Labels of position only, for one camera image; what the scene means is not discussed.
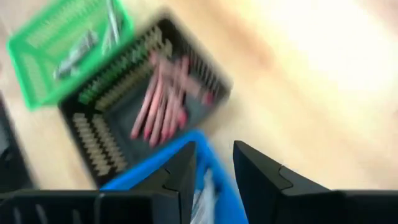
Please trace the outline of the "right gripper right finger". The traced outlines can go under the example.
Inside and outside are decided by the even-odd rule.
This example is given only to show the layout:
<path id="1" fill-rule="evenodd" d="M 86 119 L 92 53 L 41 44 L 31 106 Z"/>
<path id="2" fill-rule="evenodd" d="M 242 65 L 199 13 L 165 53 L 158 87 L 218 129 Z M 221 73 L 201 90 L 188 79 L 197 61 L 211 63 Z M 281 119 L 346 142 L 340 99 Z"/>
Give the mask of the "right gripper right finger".
<path id="1" fill-rule="evenodd" d="M 320 184 L 290 170 L 244 141 L 234 141 L 236 182 L 249 224 L 324 224 Z"/>

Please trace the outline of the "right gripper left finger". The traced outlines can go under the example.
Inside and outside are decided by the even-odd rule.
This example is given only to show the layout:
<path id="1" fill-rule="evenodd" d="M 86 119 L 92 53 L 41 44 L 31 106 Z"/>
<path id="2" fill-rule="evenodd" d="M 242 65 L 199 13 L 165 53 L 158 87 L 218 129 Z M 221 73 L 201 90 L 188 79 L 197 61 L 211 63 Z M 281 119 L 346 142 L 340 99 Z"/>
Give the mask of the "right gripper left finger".
<path id="1" fill-rule="evenodd" d="M 184 145 L 132 189 L 144 196 L 133 224 L 190 224 L 196 176 L 196 144 Z"/>

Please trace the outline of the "grey crayon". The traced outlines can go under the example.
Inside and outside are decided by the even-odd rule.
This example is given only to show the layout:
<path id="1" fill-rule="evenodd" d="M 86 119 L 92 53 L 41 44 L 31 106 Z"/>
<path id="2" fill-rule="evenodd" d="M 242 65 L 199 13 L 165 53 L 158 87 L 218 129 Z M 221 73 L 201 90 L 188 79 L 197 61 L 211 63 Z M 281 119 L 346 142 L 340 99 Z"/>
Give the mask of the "grey crayon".
<path id="1" fill-rule="evenodd" d="M 203 189 L 193 195 L 190 224 L 215 224 L 215 205 L 217 194 L 213 173 L 207 169 L 203 177 Z"/>

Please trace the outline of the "blue plastic basket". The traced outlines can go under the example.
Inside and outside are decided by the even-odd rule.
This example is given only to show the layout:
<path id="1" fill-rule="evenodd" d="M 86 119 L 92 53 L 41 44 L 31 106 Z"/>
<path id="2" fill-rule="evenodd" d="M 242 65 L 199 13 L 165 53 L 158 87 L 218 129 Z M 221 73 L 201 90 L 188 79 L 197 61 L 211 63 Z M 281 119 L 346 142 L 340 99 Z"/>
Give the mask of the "blue plastic basket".
<path id="1" fill-rule="evenodd" d="M 129 190 L 133 188 L 164 165 L 180 148 L 190 141 L 196 142 L 198 159 L 196 188 L 199 189 L 202 185 L 201 175 L 204 170 L 209 168 L 213 171 L 213 182 L 218 192 L 218 200 L 215 203 L 215 224 L 248 224 L 235 180 L 225 170 L 224 164 L 205 134 L 199 130 L 189 131 L 178 137 L 161 148 L 159 152 L 111 179 L 100 189 Z"/>

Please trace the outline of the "magenta crayon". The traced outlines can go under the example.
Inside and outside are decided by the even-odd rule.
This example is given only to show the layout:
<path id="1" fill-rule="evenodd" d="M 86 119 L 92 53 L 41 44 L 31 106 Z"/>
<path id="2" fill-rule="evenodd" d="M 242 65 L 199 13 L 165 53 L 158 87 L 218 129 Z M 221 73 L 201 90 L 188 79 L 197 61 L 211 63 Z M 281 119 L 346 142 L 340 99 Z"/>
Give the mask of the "magenta crayon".
<path id="1" fill-rule="evenodd" d="M 182 105 L 182 101 L 183 93 L 179 93 L 174 104 L 173 120 L 172 125 L 170 126 L 173 132 L 175 132 L 178 128 L 183 129 L 187 122 L 187 113 Z"/>
<path id="2" fill-rule="evenodd" d="M 140 133 L 140 130 L 141 130 L 142 125 L 146 118 L 146 114 L 149 110 L 149 106 L 151 104 L 152 97 L 155 93 L 155 89 L 157 86 L 157 80 L 158 80 L 158 71 L 155 70 L 150 79 L 149 85 L 147 87 L 146 94 L 145 94 L 144 100 L 142 102 L 141 109 L 140 109 L 139 113 L 137 114 L 136 120 L 132 127 L 131 135 L 130 135 L 131 139 L 137 138 Z"/>
<path id="3" fill-rule="evenodd" d="M 178 78 L 187 76 L 188 59 L 176 61 L 177 71 L 172 77 L 165 79 L 165 92 L 167 94 L 167 106 L 164 123 L 161 130 L 161 143 L 174 136 L 177 129 L 183 129 L 187 122 L 187 112 L 182 106 L 184 90 L 178 83 Z"/>

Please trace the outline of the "pink crayon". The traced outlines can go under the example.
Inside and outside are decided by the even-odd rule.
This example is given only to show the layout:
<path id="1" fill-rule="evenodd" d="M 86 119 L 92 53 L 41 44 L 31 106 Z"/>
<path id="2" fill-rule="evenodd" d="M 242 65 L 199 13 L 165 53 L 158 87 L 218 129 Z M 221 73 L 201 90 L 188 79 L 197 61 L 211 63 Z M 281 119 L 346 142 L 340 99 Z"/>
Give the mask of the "pink crayon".
<path id="1" fill-rule="evenodd" d="M 149 144 L 154 147 L 164 143 L 169 137 L 169 129 L 173 109 L 173 90 L 166 88 L 162 94 L 155 124 L 150 136 Z"/>
<path id="2" fill-rule="evenodd" d="M 145 140 L 149 139 L 150 134 L 152 132 L 152 128 L 154 126 L 155 118 L 157 116 L 157 110 L 159 108 L 160 101 L 162 99 L 163 85 L 164 85 L 163 78 L 158 77 L 155 92 L 153 94 L 149 112 L 147 115 L 146 125 L 144 127 Z"/>
<path id="3" fill-rule="evenodd" d="M 172 87 L 187 92 L 204 105 L 211 105 L 214 102 L 214 94 L 188 74 L 189 58 L 187 56 L 173 62 L 157 52 L 152 52 L 149 61 L 153 66 L 160 66 L 160 76 Z"/>

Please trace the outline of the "black plastic basket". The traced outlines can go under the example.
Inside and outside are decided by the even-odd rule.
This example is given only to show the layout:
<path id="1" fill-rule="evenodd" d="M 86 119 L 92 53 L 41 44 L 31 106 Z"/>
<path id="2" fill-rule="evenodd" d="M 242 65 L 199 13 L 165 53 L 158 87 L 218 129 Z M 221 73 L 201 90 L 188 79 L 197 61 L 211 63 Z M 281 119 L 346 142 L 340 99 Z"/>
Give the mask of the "black plastic basket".
<path id="1" fill-rule="evenodd" d="M 214 97 L 210 106 L 192 96 L 184 98 L 187 123 L 177 129 L 176 138 L 204 121 L 229 98 L 231 84 L 181 26 L 167 17 L 149 24 L 59 104 L 98 188 L 166 146 L 160 143 L 151 147 L 142 134 L 136 139 L 130 137 L 153 74 L 150 50 L 159 50 L 171 59 L 187 55 L 190 76 Z"/>

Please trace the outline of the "white crayon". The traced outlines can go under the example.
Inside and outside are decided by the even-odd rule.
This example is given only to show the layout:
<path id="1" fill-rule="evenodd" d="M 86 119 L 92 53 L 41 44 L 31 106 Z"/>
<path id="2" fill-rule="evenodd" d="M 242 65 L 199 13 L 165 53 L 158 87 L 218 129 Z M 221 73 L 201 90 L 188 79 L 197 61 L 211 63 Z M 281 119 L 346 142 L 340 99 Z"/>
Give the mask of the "white crayon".
<path id="1" fill-rule="evenodd" d="M 98 36 L 93 30 L 88 30 L 78 43 L 69 51 L 53 72 L 54 79 L 61 79 L 76 69 L 76 65 L 97 44 Z"/>
<path id="2" fill-rule="evenodd" d="M 103 43 L 101 46 L 102 54 L 105 55 L 114 45 L 119 44 L 119 12 L 114 6 L 113 0 L 106 0 L 108 10 L 108 25 L 104 32 Z"/>

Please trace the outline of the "green plastic basket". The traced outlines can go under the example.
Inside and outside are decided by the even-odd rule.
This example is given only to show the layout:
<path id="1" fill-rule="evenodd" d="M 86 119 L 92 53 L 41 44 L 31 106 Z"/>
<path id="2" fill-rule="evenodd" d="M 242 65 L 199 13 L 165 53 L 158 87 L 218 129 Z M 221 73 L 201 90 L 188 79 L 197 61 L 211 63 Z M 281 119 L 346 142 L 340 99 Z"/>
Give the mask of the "green plastic basket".
<path id="1" fill-rule="evenodd" d="M 119 52 L 135 34 L 135 22 L 121 0 L 113 0 L 120 23 L 119 44 L 103 52 L 109 27 L 106 0 L 53 0 L 7 41 L 7 51 L 30 110 L 56 105 Z M 97 43 L 65 78 L 53 73 L 92 31 Z"/>

